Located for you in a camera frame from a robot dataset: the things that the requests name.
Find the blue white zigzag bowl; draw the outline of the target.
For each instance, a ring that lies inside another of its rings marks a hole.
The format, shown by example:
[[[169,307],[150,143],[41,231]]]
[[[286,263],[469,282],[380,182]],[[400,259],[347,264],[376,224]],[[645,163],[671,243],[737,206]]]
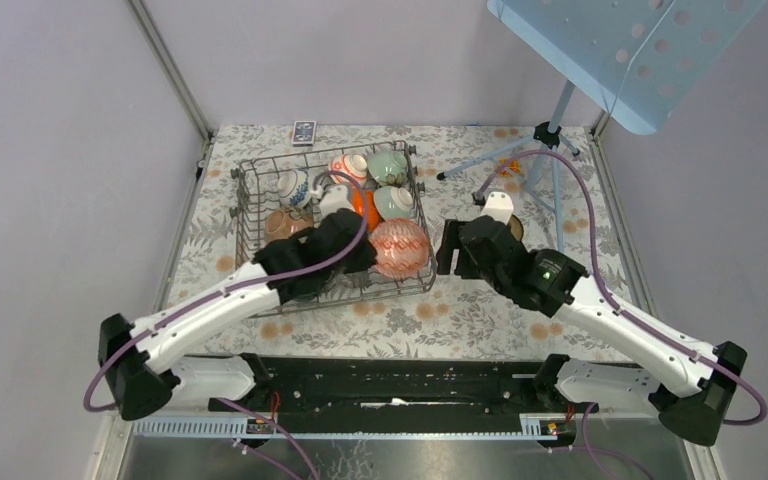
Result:
[[[429,238],[413,220],[386,220],[371,233],[369,241],[376,251],[374,269],[384,277],[410,278],[429,261]]]

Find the grey wire dish rack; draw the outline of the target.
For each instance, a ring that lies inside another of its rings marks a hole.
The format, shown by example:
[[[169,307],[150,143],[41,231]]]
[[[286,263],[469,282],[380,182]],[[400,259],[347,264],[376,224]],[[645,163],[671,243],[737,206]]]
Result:
[[[240,267],[267,245],[266,221],[268,215],[280,207],[278,181],[282,174],[301,170],[310,177],[315,177],[326,171],[330,161],[342,154],[357,154],[369,158],[371,155],[391,152],[398,152],[406,159],[408,172],[402,186],[407,188],[413,197],[409,219],[417,223],[424,233],[428,233],[429,228],[421,202],[425,185],[418,179],[413,159],[416,146],[406,140],[385,140],[245,159],[231,170],[231,178],[237,186],[237,205],[231,209],[231,214],[237,221],[236,265]],[[428,259],[417,272],[405,279],[387,278],[373,268],[350,274],[334,273],[318,296],[292,300],[262,315],[267,317],[425,293],[433,286],[436,278],[435,268],[435,261]]]

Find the green dotted white bowl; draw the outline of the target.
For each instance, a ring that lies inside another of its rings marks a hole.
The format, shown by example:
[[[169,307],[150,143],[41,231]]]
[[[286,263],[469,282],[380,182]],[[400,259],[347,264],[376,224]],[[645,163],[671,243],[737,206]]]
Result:
[[[380,187],[373,193],[373,200],[383,220],[413,217],[413,196],[405,187]]]

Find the black patterned bowl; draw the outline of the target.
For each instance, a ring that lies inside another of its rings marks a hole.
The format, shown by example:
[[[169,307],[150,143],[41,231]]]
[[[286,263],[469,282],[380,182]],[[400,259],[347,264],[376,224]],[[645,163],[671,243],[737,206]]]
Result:
[[[513,237],[521,242],[524,237],[524,226],[521,220],[516,216],[512,215],[510,217],[510,220],[508,222],[508,228],[510,230],[510,233],[513,235]]]

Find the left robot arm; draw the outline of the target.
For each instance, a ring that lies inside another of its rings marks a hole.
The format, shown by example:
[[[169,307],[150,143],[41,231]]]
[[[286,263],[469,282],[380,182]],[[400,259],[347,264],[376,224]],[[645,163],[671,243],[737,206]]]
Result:
[[[94,389],[107,383],[110,408],[126,421],[170,406],[235,400],[256,411],[269,401],[269,375],[244,355],[194,356],[192,350],[228,325],[292,301],[319,296],[337,273],[366,270],[376,253],[366,238],[367,222],[350,209],[327,215],[317,227],[275,240],[252,260],[189,302],[128,321],[115,314],[100,328],[100,371]]]

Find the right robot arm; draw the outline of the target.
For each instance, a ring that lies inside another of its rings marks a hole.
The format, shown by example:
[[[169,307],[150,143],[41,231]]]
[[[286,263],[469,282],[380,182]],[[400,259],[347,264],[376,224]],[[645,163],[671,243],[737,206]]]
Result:
[[[533,386],[543,410],[595,403],[654,416],[693,444],[716,443],[748,357],[741,346],[712,345],[665,325],[614,297],[570,257],[528,250],[487,215],[447,220],[435,258],[438,274],[483,280],[518,307],[583,329],[633,361],[609,367],[549,355]]]

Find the orange bowl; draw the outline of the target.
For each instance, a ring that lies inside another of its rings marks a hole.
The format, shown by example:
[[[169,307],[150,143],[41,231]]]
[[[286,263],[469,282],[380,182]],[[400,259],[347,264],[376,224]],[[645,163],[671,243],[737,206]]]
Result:
[[[375,205],[374,191],[353,189],[350,202],[357,214],[363,215],[367,213],[367,230],[369,233],[372,233],[382,222],[382,217]]]

